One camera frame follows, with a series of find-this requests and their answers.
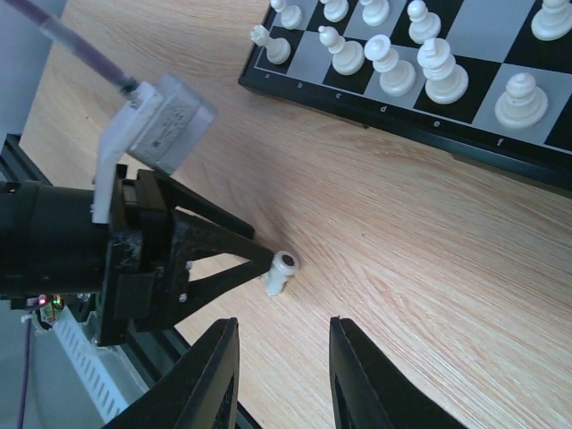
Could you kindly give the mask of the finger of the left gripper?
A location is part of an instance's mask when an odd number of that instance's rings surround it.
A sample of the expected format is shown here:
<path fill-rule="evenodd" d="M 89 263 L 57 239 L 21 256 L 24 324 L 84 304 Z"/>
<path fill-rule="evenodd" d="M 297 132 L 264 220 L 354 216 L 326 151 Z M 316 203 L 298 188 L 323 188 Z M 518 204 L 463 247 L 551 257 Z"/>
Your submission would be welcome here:
<path fill-rule="evenodd" d="M 180 322 L 266 273 L 272 250 L 195 215 L 173 213 L 167 320 Z"/>
<path fill-rule="evenodd" d="M 171 176 L 158 172 L 155 172 L 155 176 L 164 202 L 169 208 L 181 207 L 249 240 L 255 238 L 255 229 L 249 223 L 200 196 Z"/>

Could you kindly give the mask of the white pawn c file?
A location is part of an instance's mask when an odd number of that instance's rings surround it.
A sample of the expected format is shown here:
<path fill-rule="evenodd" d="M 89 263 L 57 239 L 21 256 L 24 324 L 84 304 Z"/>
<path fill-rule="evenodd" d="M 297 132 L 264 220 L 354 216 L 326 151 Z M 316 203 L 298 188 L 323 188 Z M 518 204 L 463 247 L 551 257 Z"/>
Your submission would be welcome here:
<path fill-rule="evenodd" d="M 370 27 L 376 27 L 386 21 L 390 13 L 388 0 L 360 0 L 363 6 L 362 19 Z"/>

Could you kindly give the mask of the white pawn a file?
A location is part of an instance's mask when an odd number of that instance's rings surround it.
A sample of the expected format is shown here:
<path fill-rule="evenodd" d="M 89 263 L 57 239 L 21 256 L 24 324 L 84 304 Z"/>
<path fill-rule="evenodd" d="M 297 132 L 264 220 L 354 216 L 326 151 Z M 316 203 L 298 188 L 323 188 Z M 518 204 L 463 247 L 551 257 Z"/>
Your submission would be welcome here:
<path fill-rule="evenodd" d="M 286 0 L 271 0 L 270 6 L 280 15 L 281 25 L 285 29 L 296 29 L 303 19 L 303 12 L 298 5 L 287 4 Z"/>

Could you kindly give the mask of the white queen piece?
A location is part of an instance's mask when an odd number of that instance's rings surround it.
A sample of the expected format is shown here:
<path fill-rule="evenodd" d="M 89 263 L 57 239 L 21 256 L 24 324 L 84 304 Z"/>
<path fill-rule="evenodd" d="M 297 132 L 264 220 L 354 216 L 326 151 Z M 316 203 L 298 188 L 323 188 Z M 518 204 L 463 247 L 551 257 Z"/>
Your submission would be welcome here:
<path fill-rule="evenodd" d="M 416 83 L 416 71 L 411 62 L 400 59 L 390 39 L 379 34 L 370 38 L 364 47 L 365 58 L 380 74 L 379 85 L 391 97 L 407 94 Z"/>

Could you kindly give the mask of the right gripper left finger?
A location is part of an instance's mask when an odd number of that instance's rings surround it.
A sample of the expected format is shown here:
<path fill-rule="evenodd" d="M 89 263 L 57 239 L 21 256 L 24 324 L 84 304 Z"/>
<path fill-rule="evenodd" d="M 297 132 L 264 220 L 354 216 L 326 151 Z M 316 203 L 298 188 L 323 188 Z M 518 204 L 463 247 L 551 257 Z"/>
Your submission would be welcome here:
<path fill-rule="evenodd" d="M 107 428 L 233 428 L 240 373 L 238 319 L 215 321 L 153 388 Z"/>

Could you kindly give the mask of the white pawn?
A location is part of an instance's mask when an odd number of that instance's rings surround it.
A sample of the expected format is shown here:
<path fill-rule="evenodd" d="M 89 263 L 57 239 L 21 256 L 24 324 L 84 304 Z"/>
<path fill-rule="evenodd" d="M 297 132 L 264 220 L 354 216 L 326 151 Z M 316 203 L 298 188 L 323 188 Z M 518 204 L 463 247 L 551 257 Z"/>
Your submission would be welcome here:
<path fill-rule="evenodd" d="M 531 22 L 533 35 L 541 41 L 563 38 L 571 27 L 571 2 L 567 0 L 543 0 Z"/>

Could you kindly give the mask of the white chess pieces pile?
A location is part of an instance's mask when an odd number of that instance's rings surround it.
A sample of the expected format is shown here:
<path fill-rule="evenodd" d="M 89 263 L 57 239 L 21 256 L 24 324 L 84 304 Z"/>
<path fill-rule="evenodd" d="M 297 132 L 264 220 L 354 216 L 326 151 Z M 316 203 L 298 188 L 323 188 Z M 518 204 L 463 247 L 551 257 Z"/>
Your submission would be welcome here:
<path fill-rule="evenodd" d="M 265 292 L 273 297 L 282 292 L 287 281 L 299 270 L 298 259 L 288 251 L 277 252 L 265 277 Z"/>

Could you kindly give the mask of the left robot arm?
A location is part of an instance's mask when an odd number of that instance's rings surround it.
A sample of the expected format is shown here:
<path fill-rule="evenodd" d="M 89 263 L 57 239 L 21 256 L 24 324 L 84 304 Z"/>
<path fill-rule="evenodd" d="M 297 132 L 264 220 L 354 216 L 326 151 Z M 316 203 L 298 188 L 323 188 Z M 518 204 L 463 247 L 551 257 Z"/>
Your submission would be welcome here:
<path fill-rule="evenodd" d="M 173 178 L 135 179 L 119 165 L 110 218 L 93 223 L 93 194 L 37 181 L 1 186 L 1 295 L 97 294 L 97 342 L 175 326 L 266 273 L 271 249 L 251 225 Z"/>

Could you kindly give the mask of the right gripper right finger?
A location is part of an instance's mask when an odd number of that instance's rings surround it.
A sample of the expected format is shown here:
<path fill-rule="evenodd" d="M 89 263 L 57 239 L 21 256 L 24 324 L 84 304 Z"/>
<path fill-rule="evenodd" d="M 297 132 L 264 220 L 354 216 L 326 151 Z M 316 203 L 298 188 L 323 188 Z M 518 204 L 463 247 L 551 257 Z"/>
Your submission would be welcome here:
<path fill-rule="evenodd" d="M 330 320 L 329 371 L 337 428 L 462 428 L 349 318 Z"/>

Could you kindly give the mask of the white pawn d file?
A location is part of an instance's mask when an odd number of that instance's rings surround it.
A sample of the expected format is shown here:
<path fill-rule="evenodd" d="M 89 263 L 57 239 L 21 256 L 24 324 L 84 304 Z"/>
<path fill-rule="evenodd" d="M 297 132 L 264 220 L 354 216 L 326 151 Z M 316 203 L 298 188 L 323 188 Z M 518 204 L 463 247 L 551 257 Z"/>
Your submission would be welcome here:
<path fill-rule="evenodd" d="M 425 1 L 414 0 L 408 4 L 407 15 L 410 20 L 408 35 L 418 45 L 430 38 L 437 38 L 442 29 L 441 18 L 428 10 Z"/>

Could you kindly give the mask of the white rook piece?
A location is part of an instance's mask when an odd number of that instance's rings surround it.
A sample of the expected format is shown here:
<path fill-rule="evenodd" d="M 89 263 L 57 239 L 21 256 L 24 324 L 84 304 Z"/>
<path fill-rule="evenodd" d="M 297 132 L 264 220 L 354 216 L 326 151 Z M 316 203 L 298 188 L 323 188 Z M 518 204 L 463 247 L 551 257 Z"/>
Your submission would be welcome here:
<path fill-rule="evenodd" d="M 266 50 L 266 58 L 272 64 L 285 63 L 291 54 L 291 46 L 285 38 L 272 38 L 263 25 L 256 25 L 250 31 L 250 39 Z"/>

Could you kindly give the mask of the white king piece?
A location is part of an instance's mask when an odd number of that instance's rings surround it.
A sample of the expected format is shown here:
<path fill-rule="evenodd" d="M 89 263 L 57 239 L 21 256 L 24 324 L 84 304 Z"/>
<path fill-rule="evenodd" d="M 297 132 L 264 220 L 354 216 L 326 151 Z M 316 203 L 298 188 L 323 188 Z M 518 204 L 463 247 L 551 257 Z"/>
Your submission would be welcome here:
<path fill-rule="evenodd" d="M 426 78 L 425 93 L 436 104 L 452 104 L 466 93 L 467 71 L 457 64 L 445 39 L 426 40 L 419 48 L 416 60 Z"/>

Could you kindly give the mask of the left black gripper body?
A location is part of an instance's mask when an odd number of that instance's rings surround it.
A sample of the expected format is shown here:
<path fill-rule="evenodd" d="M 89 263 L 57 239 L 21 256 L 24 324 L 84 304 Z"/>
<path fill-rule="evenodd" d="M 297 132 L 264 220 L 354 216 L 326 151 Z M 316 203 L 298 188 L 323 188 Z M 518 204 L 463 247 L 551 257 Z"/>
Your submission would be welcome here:
<path fill-rule="evenodd" d="M 169 329 L 190 314 L 190 191 L 160 173 L 114 174 L 97 343 L 125 341 L 128 330 Z"/>

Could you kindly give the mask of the white pawn b file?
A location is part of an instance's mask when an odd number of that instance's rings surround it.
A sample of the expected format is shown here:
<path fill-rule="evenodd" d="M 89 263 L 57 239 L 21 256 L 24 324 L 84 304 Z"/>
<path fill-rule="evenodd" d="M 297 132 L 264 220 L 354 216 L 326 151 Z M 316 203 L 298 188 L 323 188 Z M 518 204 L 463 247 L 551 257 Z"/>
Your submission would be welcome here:
<path fill-rule="evenodd" d="M 342 21 L 349 11 L 348 0 L 320 0 L 320 3 L 324 6 L 324 17 L 329 22 Z"/>

